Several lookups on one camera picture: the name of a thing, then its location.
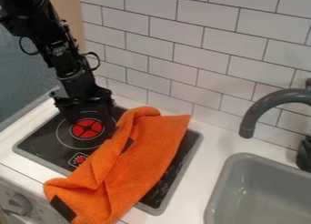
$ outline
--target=sink basin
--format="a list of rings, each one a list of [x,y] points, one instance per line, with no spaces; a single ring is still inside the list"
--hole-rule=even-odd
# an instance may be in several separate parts
[[[205,224],[311,223],[311,174],[250,154],[229,158]]]

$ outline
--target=red burner ring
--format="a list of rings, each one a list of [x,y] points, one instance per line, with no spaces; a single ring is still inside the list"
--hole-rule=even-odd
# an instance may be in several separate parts
[[[82,140],[98,137],[102,132],[102,122],[93,118],[81,119],[72,127],[73,136]]]

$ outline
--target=black cooktop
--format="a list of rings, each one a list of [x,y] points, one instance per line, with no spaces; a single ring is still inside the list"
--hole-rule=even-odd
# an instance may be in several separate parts
[[[125,112],[121,107],[115,108],[112,121],[117,121]],[[77,124],[70,125],[60,114],[56,115],[28,138],[15,147],[15,152],[37,163],[68,175],[88,158],[105,139],[105,125],[93,110],[81,113]],[[141,200],[140,203],[151,210],[160,209],[181,171],[187,164],[193,147],[200,135],[187,130],[180,148],[161,180]]]

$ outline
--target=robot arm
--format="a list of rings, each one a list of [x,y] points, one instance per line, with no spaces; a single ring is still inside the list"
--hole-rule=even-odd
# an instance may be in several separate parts
[[[78,114],[88,108],[96,108],[103,121],[112,116],[111,91],[96,85],[95,68],[79,53],[69,26],[60,20],[50,0],[0,0],[0,23],[13,36],[21,37],[24,52],[22,39],[27,37],[35,44],[37,54],[55,68],[63,88],[50,95],[69,122],[75,123]]]

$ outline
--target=orange towel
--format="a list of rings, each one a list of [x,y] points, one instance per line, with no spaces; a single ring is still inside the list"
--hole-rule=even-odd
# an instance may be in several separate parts
[[[112,138],[83,165],[45,183],[47,199],[74,224],[113,223],[164,175],[189,119],[161,117],[152,107],[125,112]]]

